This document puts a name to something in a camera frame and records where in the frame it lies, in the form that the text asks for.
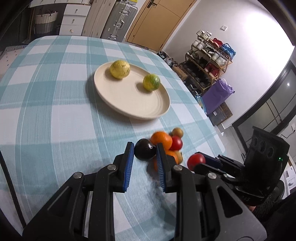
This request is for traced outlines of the person's right hand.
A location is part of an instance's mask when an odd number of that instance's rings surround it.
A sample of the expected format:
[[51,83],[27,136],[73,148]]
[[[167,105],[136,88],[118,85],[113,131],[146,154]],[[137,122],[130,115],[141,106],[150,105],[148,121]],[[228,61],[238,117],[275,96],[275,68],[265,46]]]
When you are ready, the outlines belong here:
[[256,208],[256,206],[250,206],[250,205],[248,205],[247,207],[251,212],[253,212]]

